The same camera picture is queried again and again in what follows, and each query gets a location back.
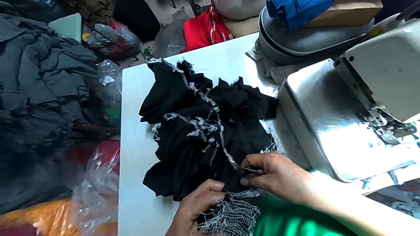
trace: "orange fabric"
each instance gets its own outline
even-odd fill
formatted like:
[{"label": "orange fabric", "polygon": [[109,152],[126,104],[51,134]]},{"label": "orange fabric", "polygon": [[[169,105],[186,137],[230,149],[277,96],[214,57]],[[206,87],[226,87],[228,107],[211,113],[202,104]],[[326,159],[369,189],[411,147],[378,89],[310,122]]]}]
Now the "orange fabric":
[{"label": "orange fabric", "polygon": [[[71,200],[63,199],[12,211],[0,215],[0,228],[31,224],[43,236],[81,236],[77,226],[71,223],[70,207]],[[110,223],[98,227],[93,236],[117,236],[117,233],[118,224]]]}]

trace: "blue fabric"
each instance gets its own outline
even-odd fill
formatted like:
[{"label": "blue fabric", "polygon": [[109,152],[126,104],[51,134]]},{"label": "blue fabric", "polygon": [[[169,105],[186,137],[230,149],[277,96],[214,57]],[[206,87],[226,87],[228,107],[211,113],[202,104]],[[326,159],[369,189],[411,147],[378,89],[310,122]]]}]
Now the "blue fabric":
[{"label": "blue fabric", "polygon": [[333,4],[334,0],[267,0],[270,17],[278,16],[279,21],[290,30],[302,27],[319,16]]}]

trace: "cardboard box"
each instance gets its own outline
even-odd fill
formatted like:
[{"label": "cardboard box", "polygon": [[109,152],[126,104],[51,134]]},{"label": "cardboard box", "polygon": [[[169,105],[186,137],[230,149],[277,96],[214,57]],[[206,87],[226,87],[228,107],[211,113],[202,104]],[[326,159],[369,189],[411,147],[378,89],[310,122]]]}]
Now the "cardboard box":
[{"label": "cardboard box", "polygon": [[382,9],[381,0],[335,0],[305,27],[354,26],[371,21]]}]

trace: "scissors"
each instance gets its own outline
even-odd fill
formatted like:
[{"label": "scissors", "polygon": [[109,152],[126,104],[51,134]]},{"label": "scissors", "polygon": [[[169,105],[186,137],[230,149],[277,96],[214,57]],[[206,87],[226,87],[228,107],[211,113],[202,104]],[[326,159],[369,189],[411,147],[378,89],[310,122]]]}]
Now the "scissors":
[{"label": "scissors", "polygon": [[248,167],[242,167],[242,166],[240,166],[238,164],[234,164],[234,163],[230,163],[230,164],[233,165],[233,166],[236,166],[238,168],[241,168],[243,171],[248,172],[249,174],[260,174],[260,175],[265,174],[263,170],[254,170],[254,169],[251,169],[251,168],[248,168]]}]

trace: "sewing machine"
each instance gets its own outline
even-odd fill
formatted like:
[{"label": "sewing machine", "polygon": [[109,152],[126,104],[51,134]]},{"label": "sewing machine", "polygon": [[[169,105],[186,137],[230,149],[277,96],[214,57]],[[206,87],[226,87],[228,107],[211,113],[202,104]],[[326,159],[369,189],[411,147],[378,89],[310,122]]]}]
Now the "sewing machine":
[{"label": "sewing machine", "polygon": [[420,21],[395,27],[375,27],[335,62],[303,68],[280,89],[310,164],[339,181],[392,174],[420,157]]}]

